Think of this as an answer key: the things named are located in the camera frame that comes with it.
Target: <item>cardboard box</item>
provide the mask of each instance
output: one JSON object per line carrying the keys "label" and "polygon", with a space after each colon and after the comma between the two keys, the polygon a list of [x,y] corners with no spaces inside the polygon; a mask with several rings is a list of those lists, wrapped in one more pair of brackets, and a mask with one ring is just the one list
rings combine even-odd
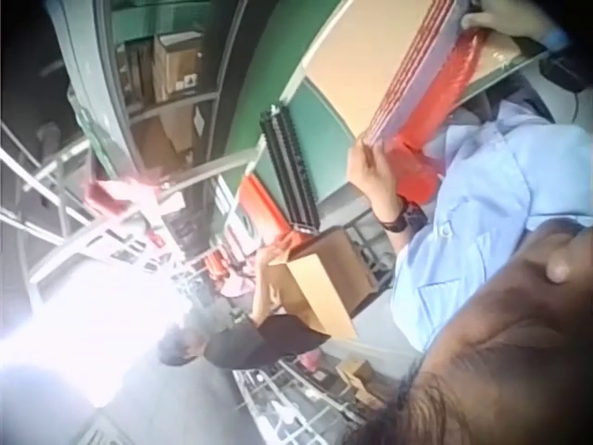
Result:
{"label": "cardboard box", "polygon": [[202,33],[155,36],[155,66],[168,95],[196,88],[202,69]]}
{"label": "cardboard box", "polygon": [[389,399],[395,394],[395,388],[392,386],[385,385],[379,382],[369,382],[366,390],[373,394],[374,397],[380,401],[389,401]]}
{"label": "cardboard box", "polygon": [[186,168],[183,156],[173,149],[158,117],[140,121],[131,130],[147,169],[159,169],[163,176]]}
{"label": "cardboard box", "polygon": [[350,315],[377,290],[371,271],[338,227],[290,249],[267,274],[287,313],[331,337],[357,336]]}
{"label": "cardboard box", "polygon": [[346,357],[335,367],[336,372],[347,385],[367,390],[367,383],[372,379],[372,368],[366,360]]}
{"label": "cardboard box", "polygon": [[[157,65],[153,65],[153,83],[157,102],[170,100],[161,75],[162,72],[157,68]],[[195,105],[177,107],[163,111],[159,115],[163,130],[177,153],[184,153],[192,148],[195,108]]]}
{"label": "cardboard box", "polygon": [[381,408],[385,407],[385,402],[383,400],[374,396],[370,392],[365,391],[364,389],[359,389],[356,391],[354,397],[356,397],[357,401],[364,403],[372,410],[380,410]]}

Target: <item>shirt sleeve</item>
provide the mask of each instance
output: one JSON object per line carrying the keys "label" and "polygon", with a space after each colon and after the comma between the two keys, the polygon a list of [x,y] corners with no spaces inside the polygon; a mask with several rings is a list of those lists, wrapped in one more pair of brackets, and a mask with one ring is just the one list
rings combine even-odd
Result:
{"label": "shirt sleeve", "polygon": [[563,50],[566,46],[568,46],[569,43],[570,40],[568,35],[561,28],[555,28],[548,32],[548,34],[541,41],[541,44],[543,44],[548,50],[552,52]]}
{"label": "shirt sleeve", "polygon": [[254,369],[280,358],[249,318],[213,335],[204,357],[224,369]]}

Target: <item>boxes on shelf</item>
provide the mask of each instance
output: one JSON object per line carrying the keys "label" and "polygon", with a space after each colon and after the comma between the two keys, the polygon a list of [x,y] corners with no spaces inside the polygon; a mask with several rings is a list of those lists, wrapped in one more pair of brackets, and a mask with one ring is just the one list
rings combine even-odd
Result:
{"label": "boxes on shelf", "polygon": [[335,370],[347,385],[361,390],[367,390],[367,384],[373,375],[369,362],[354,357],[346,357]]}
{"label": "boxes on shelf", "polygon": [[346,231],[335,227],[288,250],[268,268],[287,313],[332,337],[356,337],[351,315],[377,282]]}
{"label": "boxes on shelf", "polygon": [[155,36],[155,67],[167,95],[197,87],[202,37],[194,31]]}
{"label": "boxes on shelf", "polygon": [[159,169],[163,176],[187,167],[183,156],[171,145],[158,117],[135,123],[132,135],[147,169]]}
{"label": "boxes on shelf", "polygon": [[152,86],[152,40],[121,44],[116,49],[121,89],[128,111],[155,102]]}
{"label": "boxes on shelf", "polygon": [[[167,93],[162,74],[162,71],[157,68],[157,65],[153,65],[152,77],[157,102],[165,102],[171,99]],[[183,153],[192,147],[195,108],[195,105],[187,105],[184,107],[164,109],[160,113],[163,130],[177,153]]]}
{"label": "boxes on shelf", "polygon": [[360,401],[361,403],[367,405],[372,410],[380,410],[381,408],[385,407],[384,400],[379,399],[378,397],[376,397],[375,395],[373,395],[365,389],[359,389],[358,391],[356,391],[354,397],[356,397],[357,401]]}

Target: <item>man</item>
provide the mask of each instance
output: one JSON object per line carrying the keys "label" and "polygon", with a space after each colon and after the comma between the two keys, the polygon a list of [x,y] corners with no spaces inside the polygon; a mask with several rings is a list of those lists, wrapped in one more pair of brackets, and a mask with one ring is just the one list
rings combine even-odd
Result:
{"label": "man", "polygon": [[218,333],[203,332],[198,326],[174,326],[158,344],[160,360],[182,366],[204,357],[220,368],[255,369],[323,344],[328,336],[309,329],[294,315],[272,314],[278,300],[270,287],[267,266],[289,245],[290,236],[286,236],[256,254],[254,297],[245,320]]}
{"label": "man", "polygon": [[[551,49],[566,36],[526,0],[483,1],[465,27],[488,26],[538,40]],[[361,141],[350,150],[347,178],[371,201],[397,254],[392,313],[417,350],[425,350],[468,298],[500,270],[524,237],[546,220],[593,223],[591,137],[575,125],[554,125],[527,105],[502,101],[498,119],[450,125],[429,156],[447,174],[435,217],[395,193],[382,145]]]}
{"label": "man", "polygon": [[593,443],[593,230],[550,220],[344,444]]}

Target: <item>open cardboard box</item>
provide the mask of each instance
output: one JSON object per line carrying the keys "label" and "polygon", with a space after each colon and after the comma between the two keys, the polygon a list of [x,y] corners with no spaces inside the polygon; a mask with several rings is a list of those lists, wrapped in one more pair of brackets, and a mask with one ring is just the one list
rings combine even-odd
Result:
{"label": "open cardboard box", "polygon": [[356,337],[350,315],[377,291],[371,270],[339,227],[289,249],[267,274],[286,313],[331,337]]}

